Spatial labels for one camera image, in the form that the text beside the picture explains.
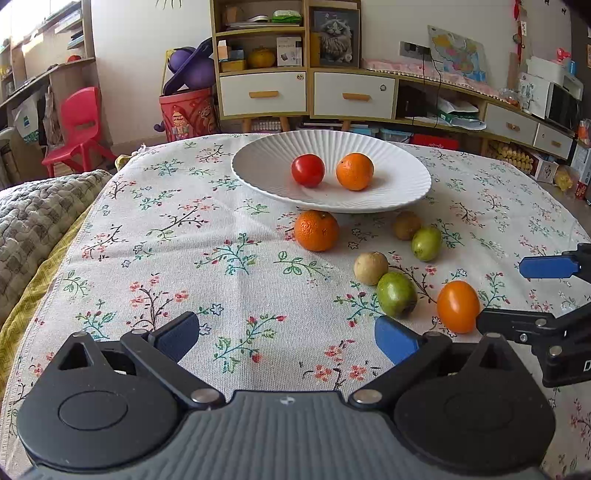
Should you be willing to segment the brown round fruit near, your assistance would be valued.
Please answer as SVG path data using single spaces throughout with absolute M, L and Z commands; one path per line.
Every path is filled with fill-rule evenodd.
M 377 285 L 388 271 L 388 260 L 381 252 L 362 253 L 353 263 L 353 275 L 356 280 L 368 286 Z

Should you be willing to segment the wooden bookshelf desk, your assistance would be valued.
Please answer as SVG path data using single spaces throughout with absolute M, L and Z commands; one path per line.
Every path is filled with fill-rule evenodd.
M 39 121 L 38 144 L 49 153 L 65 142 L 61 105 L 99 85 L 89 1 L 67 1 L 23 39 L 1 46 L 1 125 Z

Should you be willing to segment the green fruit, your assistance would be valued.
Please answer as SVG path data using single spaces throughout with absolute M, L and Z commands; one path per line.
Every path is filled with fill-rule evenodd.
M 431 262 L 440 254 L 442 248 L 442 233 L 436 226 L 420 228 L 412 239 L 412 251 L 422 262 Z
M 393 319 L 408 318 L 418 303 L 415 285 L 400 272 L 382 276 L 377 285 L 377 296 L 383 312 Z

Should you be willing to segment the checked grey cushion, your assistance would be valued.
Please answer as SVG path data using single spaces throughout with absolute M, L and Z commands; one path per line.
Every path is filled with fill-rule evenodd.
M 26 182 L 1 192 L 1 320 L 72 224 L 112 178 L 104 170 Z

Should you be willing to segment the smooth orange tomato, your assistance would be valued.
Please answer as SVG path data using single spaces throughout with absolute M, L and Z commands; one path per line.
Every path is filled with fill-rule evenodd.
M 476 291 L 464 281 L 447 283 L 437 299 L 437 311 L 443 325 L 457 334 L 468 334 L 476 328 L 480 300 Z

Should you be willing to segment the large orange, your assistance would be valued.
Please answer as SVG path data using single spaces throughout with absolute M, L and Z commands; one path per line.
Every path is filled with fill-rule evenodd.
M 342 187 L 349 191 L 362 191 L 370 186 L 375 167 L 370 158 L 362 153 L 351 153 L 339 160 L 335 175 Z

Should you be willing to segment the colourful map board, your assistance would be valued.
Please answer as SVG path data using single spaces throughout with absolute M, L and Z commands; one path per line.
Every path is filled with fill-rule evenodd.
M 487 83 L 487 60 L 481 43 L 432 25 L 428 26 L 431 56 L 448 73 Z

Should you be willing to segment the cat picture frame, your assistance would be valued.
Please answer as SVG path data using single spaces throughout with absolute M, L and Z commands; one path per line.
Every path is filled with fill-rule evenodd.
M 361 6 L 356 1 L 314 1 L 311 13 L 311 65 L 359 68 Z

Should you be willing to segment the red tomato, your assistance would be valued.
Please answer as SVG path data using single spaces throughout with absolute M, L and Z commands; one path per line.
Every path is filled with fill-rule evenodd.
M 294 159 L 290 171 L 297 184 L 306 188 L 315 188 L 325 177 L 325 164 L 318 155 L 304 154 Z

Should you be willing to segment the purple toy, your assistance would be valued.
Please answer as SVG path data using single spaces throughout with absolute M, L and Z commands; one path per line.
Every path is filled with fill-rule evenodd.
M 212 59 L 212 39 L 208 38 L 197 47 L 180 47 L 166 53 L 162 95 L 176 94 L 187 90 L 211 88 L 215 83 Z

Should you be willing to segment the small mandarin orange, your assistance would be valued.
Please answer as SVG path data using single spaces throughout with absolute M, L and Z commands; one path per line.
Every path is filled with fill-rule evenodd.
M 328 212 L 304 211 L 294 223 L 294 238 L 305 250 L 325 252 L 339 241 L 339 223 Z

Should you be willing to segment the red box under cabinet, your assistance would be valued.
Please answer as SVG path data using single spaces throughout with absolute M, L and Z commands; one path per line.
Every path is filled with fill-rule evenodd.
M 455 138 L 422 133 L 414 133 L 411 139 L 411 143 L 414 145 L 454 151 L 457 151 L 460 148 L 460 141 Z

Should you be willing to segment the red plastic chair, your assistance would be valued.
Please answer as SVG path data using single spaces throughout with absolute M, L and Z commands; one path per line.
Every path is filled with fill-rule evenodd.
M 101 144 L 101 103 L 100 90 L 90 86 L 82 88 L 66 100 L 60 107 L 64 145 L 49 151 L 42 165 L 50 178 L 55 177 L 55 165 L 64 164 L 74 173 L 89 172 L 93 169 L 91 152 L 99 154 L 113 163 L 116 156 Z

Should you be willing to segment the white microwave appliance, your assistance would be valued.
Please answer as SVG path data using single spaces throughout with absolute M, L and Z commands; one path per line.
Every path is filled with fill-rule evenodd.
M 556 83 L 522 73 L 518 85 L 523 111 L 564 130 L 577 129 L 583 84 L 576 77 L 566 72 Z

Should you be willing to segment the brown kiwi fruit far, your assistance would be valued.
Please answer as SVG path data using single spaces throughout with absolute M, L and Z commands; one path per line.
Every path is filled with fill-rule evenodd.
M 393 223 L 394 235 L 403 241 L 410 241 L 422 227 L 420 217 L 412 211 L 401 212 Z

